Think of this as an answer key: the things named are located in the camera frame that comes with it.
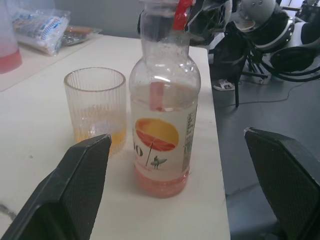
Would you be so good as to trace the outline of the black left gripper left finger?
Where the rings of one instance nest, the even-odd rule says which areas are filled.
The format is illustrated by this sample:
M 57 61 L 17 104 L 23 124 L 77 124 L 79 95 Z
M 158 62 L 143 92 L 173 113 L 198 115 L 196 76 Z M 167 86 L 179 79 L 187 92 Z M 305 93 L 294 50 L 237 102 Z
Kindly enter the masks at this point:
M 102 200 L 111 136 L 70 147 L 35 188 L 4 240 L 88 240 Z

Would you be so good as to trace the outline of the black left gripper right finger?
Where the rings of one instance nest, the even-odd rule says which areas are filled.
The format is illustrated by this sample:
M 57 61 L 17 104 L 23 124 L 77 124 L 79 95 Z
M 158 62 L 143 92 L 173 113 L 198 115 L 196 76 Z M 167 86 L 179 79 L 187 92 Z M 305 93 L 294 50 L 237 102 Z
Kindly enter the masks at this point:
M 320 238 L 320 161 L 296 139 L 248 127 L 261 189 L 288 240 Z

